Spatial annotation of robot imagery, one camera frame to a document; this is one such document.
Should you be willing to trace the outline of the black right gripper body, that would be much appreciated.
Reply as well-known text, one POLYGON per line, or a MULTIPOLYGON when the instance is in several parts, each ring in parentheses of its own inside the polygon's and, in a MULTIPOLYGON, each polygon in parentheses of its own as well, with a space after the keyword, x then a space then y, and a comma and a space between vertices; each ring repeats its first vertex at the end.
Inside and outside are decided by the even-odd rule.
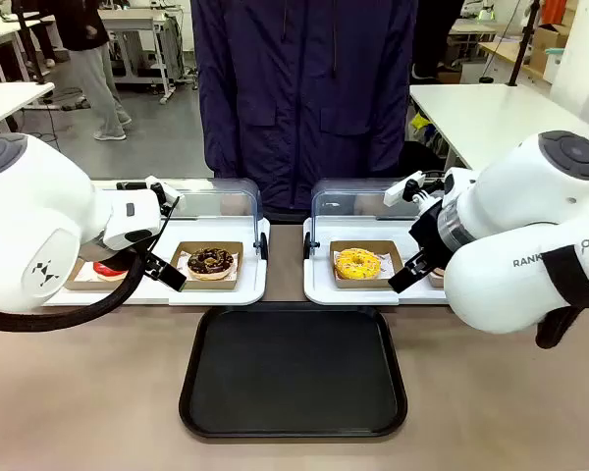
POLYGON ((439 234, 438 217, 441 211, 442 201, 439 200, 425 210, 408 231, 427 259, 450 259, 453 255, 439 234))

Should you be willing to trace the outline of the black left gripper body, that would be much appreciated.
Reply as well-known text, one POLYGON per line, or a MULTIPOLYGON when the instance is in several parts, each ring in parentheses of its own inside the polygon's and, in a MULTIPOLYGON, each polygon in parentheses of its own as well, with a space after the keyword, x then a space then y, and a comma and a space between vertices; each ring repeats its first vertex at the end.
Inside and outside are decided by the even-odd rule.
POLYGON ((130 270, 135 263, 143 270, 149 245, 150 239, 147 238, 123 249, 115 250, 95 240, 80 248, 80 258, 88 262, 99 262, 112 270, 130 270))

